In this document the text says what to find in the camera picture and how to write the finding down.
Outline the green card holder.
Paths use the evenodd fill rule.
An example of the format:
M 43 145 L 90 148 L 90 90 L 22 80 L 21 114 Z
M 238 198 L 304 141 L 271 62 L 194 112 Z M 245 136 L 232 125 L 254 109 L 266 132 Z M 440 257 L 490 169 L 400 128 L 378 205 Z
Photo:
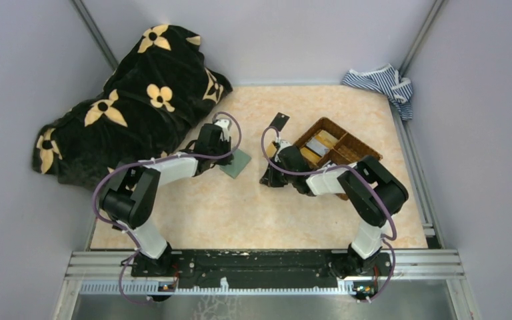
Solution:
M 251 156 L 241 149 L 233 152 L 233 159 L 228 165 L 220 165 L 219 168 L 232 179 L 236 179 L 251 161 Z

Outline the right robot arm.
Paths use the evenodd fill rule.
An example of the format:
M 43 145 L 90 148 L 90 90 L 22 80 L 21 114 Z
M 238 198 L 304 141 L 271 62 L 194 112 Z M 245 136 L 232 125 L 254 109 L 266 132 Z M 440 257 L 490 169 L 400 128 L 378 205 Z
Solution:
M 278 146 L 266 156 L 267 170 L 261 183 L 269 187 L 292 185 L 309 197 L 345 194 L 360 216 L 358 231 L 349 246 L 349 267 L 358 275 L 375 265 L 384 240 L 395 240 L 394 214 L 409 199 L 405 186 L 379 160 L 367 155 L 358 162 L 311 170 L 294 145 Z

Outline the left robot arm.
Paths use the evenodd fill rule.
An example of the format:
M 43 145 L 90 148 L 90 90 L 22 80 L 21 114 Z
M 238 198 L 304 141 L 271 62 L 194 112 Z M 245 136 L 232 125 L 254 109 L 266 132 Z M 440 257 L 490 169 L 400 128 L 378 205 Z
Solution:
M 228 119 L 214 120 L 202 126 L 192 149 L 184 149 L 166 158 L 122 163 L 104 181 L 96 195 L 98 208 L 106 212 L 113 225 L 131 235 L 138 252 L 147 257 L 147 267 L 158 276 L 173 267 L 170 244 L 154 226 L 153 205 L 160 186 L 196 177 L 216 165 L 233 160 Z

